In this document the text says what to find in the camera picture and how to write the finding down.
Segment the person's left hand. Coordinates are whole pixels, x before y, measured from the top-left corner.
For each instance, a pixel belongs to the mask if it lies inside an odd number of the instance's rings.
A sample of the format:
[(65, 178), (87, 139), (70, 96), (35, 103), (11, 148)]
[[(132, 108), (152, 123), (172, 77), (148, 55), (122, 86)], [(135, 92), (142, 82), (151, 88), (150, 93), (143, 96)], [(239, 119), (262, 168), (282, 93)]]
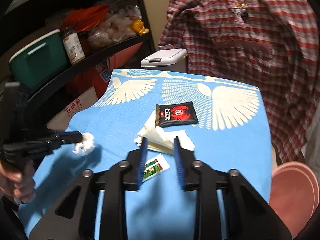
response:
[(26, 162), (23, 171), (1, 160), (1, 197), (7, 195), (16, 197), (23, 203), (31, 202), (35, 194), (34, 173), (32, 160)]

